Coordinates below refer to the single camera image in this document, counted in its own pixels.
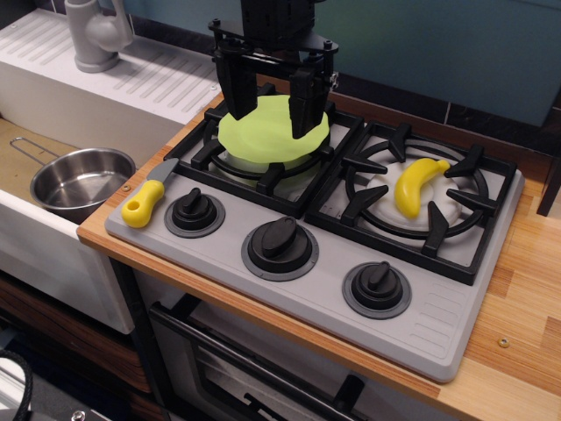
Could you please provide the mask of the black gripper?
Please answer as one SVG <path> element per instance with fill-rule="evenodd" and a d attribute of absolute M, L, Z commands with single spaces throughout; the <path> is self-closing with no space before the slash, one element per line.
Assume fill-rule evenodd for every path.
<path fill-rule="evenodd" d="M 258 74 L 289 81 L 294 139 L 323 119 L 338 44 L 315 33 L 317 1 L 242 1 L 241 18 L 215 18 L 214 62 L 229 113 L 240 120 L 257 108 Z"/>

